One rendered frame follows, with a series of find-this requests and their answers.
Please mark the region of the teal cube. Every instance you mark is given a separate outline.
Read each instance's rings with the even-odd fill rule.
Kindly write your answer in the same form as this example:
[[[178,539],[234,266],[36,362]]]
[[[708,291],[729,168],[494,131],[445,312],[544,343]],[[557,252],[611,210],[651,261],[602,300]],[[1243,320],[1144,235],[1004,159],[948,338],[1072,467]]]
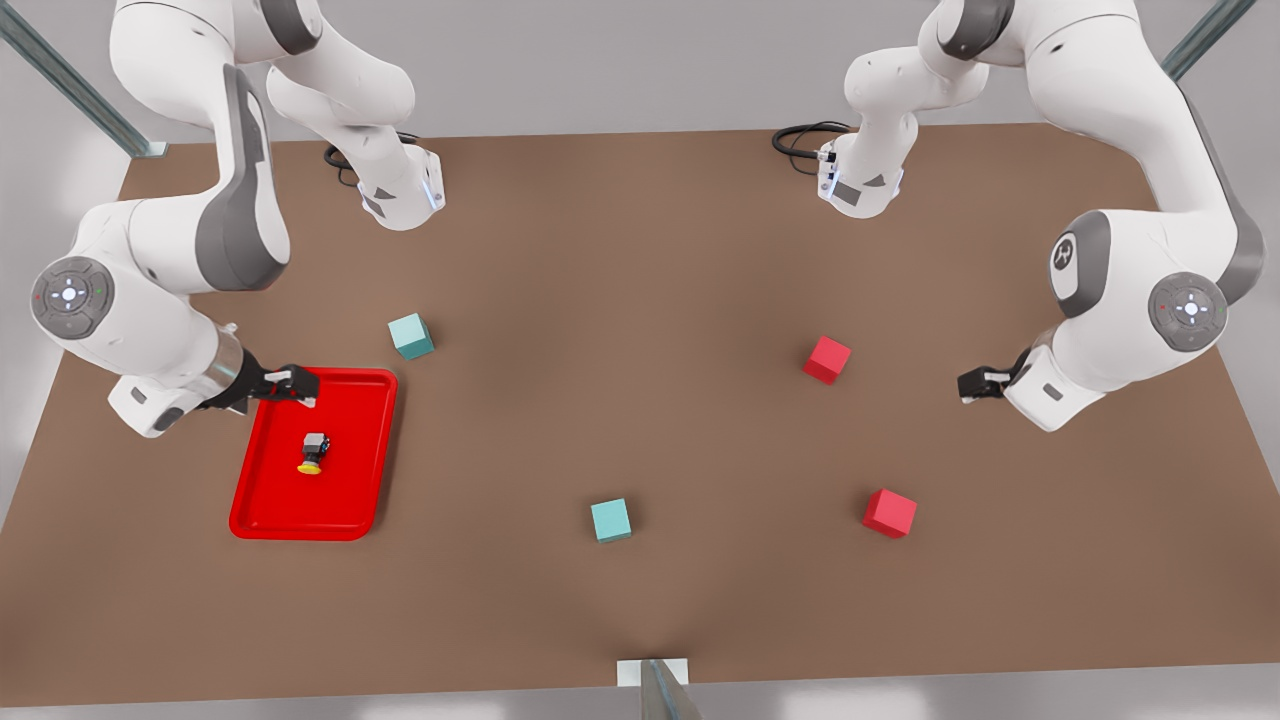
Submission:
[[[628,509],[625,498],[613,498],[590,506],[591,523],[596,542],[609,543],[628,538],[632,534]]]
[[[397,318],[387,325],[396,351],[404,360],[413,360],[435,350],[428,325],[417,313]]]

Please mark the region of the red cube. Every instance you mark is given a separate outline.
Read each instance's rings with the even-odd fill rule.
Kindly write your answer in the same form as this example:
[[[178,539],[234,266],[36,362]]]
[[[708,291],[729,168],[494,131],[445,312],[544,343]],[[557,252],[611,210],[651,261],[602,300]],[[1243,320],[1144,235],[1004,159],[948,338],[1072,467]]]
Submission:
[[[863,514],[861,524],[888,538],[902,538],[910,533],[918,503],[890,489],[876,491]]]
[[[844,372],[852,350],[828,336],[820,336],[803,365],[803,372],[831,386]]]

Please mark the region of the red plastic tray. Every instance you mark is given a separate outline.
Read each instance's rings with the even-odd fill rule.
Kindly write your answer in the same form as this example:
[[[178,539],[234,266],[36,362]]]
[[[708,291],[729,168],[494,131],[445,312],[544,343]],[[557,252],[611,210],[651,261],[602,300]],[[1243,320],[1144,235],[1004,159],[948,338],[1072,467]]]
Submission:
[[[398,379],[375,368],[312,373],[312,406],[259,405],[229,516],[239,538],[356,541],[372,527]]]

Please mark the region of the silver frame post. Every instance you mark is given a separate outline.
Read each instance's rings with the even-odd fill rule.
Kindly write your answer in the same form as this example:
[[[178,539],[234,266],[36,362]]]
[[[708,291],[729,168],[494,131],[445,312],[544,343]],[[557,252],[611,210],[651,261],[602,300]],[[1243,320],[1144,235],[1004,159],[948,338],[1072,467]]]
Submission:
[[[0,0],[0,38],[129,158],[165,156],[168,143],[147,140],[8,0]]]
[[[1215,0],[1161,61],[1166,74],[1179,82],[1256,3],[1257,0]]]
[[[617,687],[640,691],[640,720],[704,720],[687,692],[687,659],[631,659],[616,664]]]

